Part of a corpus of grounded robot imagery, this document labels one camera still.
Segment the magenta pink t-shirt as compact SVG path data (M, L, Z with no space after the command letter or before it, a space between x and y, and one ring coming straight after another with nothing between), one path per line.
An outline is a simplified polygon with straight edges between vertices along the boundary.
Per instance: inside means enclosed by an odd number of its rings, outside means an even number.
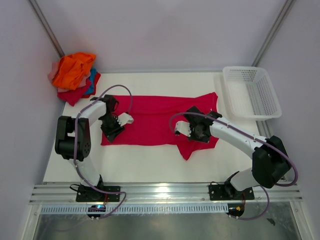
M175 135L170 129L170 118L175 114L186 112L193 106L205 114L216 111L218 95L215 92L198 97L116 95L115 98L119 101L116 115L124 113L133 100L129 112L133 117L133 123L126 124L124 131L113 142L109 142L106 136L102 135L102 146L175 145L180 155L187 161L194 151L213 149L219 140L216 137L211 137L208 143L188 140L184 135Z

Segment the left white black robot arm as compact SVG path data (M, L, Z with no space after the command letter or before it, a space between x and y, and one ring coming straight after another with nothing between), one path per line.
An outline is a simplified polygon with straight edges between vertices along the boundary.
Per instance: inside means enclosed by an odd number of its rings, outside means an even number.
M101 121L102 135L112 143L125 128L115 114L119 102L112 95L94 97L90 105L76 116L60 116L57 122L55 152L67 160L77 172L77 202L101 202L109 189L90 158L92 147L90 127Z

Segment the red t-shirt at bottom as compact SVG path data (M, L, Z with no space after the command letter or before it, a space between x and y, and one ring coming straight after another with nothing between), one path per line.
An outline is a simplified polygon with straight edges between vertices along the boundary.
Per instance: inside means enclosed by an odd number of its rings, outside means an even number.
M97 72L96 76L95 76L95 89L94 92L92 94L89 95L84 95L84 93L87 91L88 86L89 86L89 80L88 78L85 81L85 85L79 88L76 88L75 90L69 90L66 92L58 92L57 93L57 97L65 102L67 102L69 105L71 105L72 107L75 106L75 104L80 100L80 99L88 99L90 96L93 96L96 94L97 91L97 84L98 81L101 77L101 74L99 72Z

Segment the white perforated plastic basket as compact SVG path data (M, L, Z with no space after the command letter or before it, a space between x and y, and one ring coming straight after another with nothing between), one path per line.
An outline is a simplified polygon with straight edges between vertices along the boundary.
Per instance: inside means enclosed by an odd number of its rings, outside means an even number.
M278 96L265 69L226 66L222 74L226 102L232 117L266 121L282 116Z

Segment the left controller board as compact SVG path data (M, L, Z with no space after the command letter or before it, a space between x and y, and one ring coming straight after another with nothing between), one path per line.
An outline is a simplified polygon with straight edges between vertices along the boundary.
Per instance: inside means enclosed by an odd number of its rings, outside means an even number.
M100 218L106 213L106 206L102 204L91 205L86 212L87 216L91 219Z

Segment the controller board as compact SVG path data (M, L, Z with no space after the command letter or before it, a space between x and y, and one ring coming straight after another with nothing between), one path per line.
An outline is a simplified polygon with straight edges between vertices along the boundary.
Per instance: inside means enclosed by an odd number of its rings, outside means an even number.
M228 203L227 204L227 216L229 218L239 219L245 211L245 206L238 203Z
M87 216L91 219L100 218L106 213L106 206L102 204L91 205L86 212Z

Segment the orange folded t-shirt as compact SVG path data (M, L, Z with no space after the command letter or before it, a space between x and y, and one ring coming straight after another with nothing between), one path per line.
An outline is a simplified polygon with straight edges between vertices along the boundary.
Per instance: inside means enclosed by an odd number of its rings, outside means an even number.
M77 52L63 56L57 66L57 73L51 81L53 86L64 90L75 90L90 72L95 60L94 53Z

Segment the pink t-shirt under orange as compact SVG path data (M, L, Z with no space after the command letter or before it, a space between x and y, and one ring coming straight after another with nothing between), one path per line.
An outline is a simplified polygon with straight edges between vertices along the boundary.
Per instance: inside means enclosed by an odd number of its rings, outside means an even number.
M58 72L58 69L59 69L59 62L53 62L51 64L51 71L50 73L47 75L48 77L48 80L50 82L53 81L54 77L56 76L57 72Z

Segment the right controller board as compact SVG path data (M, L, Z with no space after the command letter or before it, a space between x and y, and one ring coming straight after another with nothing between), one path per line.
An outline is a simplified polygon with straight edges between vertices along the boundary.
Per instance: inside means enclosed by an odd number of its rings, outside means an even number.
M245 206L238 203L228 203L227 204L227 216L229 218L239 219L245 211Z

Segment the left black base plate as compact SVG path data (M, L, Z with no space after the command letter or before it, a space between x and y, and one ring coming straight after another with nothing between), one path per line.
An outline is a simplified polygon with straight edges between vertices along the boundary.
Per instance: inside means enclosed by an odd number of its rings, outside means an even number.
M120 186L103 186L102 191L108 193L102 193L94 190L92 187L80 185L76 192L76 202L113 202L118 203L120 201Z

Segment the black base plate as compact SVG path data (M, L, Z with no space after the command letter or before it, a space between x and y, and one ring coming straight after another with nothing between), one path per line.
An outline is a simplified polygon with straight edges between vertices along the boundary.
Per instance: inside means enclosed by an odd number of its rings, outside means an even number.
M76 202L113 202L118 203L120 201L120 186L103 186L102 191L108 193L102 193L94 190L92 187L80 185L76 192Z
M243 191L235 191L228 193L224 184L210 184L208 186L209 199L211 201L240 201L240 200L254 200L255 195L253 188L247 188Z

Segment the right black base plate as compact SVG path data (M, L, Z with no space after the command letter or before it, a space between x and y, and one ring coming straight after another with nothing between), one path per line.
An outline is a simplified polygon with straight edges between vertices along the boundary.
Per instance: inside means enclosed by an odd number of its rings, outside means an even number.
M208 186L209 199L211 201L240 201L240 200L254 200L255 195L253 188L247 188L243 191L235 191L228 193L224 184L210 184Z

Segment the aluminium front rail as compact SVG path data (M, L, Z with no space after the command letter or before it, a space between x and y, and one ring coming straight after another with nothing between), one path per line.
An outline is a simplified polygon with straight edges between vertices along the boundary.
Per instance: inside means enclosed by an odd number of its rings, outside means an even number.
M76 192L70 189L70 182L46 182L35 185L29 203L73 204ZM209 184L206 182L169 183L106 183L106 186L119 186L126 192L126 204L169 204L169 203L209 203ZM301 202L302 194L297 185L290 187L274 186L267 190L270 201Z

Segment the left corner metal post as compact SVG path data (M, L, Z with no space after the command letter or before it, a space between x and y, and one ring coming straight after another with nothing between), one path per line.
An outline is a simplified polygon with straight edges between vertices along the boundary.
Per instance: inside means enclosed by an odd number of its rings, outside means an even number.
M58 56L61 58L65 55L57 37L55 36L49 22L47 21L41 7L39 6L36 0L27 0L31 9L33 10L35 16L37 17L39 23L41 24L42 28L44 29L47 37L49 38L53 48L55 49Z

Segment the right corner metal post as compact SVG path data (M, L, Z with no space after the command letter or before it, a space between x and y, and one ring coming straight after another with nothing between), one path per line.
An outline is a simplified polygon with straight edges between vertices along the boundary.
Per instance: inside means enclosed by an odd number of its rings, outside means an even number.
M293 6L295 5L296 0L285 0L284 4L282 5L277 17L275 18L270 30L268 31L259 51L254 58L251 66L258 67L261 63L263 57L266 55L268 49L271 47L274 39L276 38L278 32L280 31L282 25L284 24L286 18L290 14Z

